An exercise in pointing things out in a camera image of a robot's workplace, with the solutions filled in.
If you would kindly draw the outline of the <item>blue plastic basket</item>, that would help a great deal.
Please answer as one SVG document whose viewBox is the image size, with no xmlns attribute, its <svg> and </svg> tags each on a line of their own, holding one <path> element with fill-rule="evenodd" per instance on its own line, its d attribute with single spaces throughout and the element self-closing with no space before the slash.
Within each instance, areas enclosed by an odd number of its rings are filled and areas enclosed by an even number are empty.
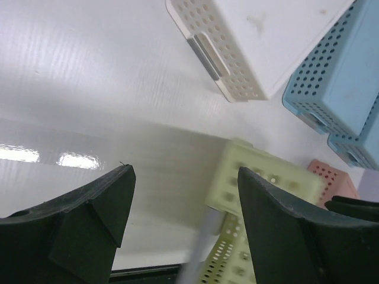
<svg viewBox="0 0 379 284">
<path fill-rule="evenodd" d="M 283 105 L 318 133 L 358 135 L 378 93 L 378 1 L 354 1 L 293 73 Z"/>
<path fill-rule="evenodd" d="M 327 143 L 349 166 L 378 170 L 378 96 L 360 135 L 331 134 Z"/>
</svg>

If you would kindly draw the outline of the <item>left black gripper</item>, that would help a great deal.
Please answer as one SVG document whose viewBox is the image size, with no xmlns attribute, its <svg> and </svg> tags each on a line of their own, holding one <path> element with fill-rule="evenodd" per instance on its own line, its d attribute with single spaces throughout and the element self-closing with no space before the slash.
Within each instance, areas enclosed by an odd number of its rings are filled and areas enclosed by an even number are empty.
<svg viewBox="0 0 379 284">
<path fill-rule="evenodd" d="M 320 208 L 239 169 L 258 283 L 377 283 L 378 202 L 333 196 Z"/>
</svg>

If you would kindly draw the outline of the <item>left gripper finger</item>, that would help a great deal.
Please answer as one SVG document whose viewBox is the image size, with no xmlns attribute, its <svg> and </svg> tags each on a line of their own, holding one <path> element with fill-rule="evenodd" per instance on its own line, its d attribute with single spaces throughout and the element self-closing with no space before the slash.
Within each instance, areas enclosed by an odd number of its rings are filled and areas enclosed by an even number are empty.
<svg viewBox="0 0 379 284">
<path fill-rule="evenodd" d="M 2 283 L 107 283 L 136 175 L 123 164 L 57 198 L 1 219 Z"/>
</svg>

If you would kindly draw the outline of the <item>pink plastic basket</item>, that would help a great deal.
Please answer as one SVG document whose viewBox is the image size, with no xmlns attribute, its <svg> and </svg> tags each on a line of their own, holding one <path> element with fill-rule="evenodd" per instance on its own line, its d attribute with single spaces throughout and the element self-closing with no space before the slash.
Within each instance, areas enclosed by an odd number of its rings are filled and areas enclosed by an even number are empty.
<svg viewBox="0 0 379 284">
<path fill-rule="evenodd" d="M 311 161 L 307 170 L 318 175 L 324 182 L 324 189 L 317 202 L 319 207 L 326 209 L 325 203 L 336 195 L 360 199 L 358 191 L 348 173 L 329 166 L 327 163 L 323 163 L 317 159 Z"/>
</svg>

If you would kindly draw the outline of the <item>white plastic basket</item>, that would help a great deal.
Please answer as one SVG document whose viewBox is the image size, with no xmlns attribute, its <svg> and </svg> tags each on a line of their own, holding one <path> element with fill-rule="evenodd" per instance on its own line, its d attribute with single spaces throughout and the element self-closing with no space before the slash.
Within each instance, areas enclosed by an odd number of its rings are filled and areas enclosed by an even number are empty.
<svg viewBox="0 0 379 284">
<path fill-rule="evenodd" d="M 177 27 L 229 102 L 268 100 L 351 1 L 167 1 Z"/>
</svg>

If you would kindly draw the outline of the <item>yellow plastic basket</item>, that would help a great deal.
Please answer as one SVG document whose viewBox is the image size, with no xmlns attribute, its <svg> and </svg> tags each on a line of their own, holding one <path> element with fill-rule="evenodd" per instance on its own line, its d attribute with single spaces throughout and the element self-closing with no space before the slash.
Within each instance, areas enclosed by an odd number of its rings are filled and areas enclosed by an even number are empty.
<svg viewBox="0 0 379 284">
<path fill-rule="evenodd" d="M 311 204 L 319 202 L 325 184 L 300 166 L 246 141 L 230 140 L 205 200 L 207 211 L 197 243 L 177 283 L 256 282 L 237 187 L 240 167 Z"/>
</svg>

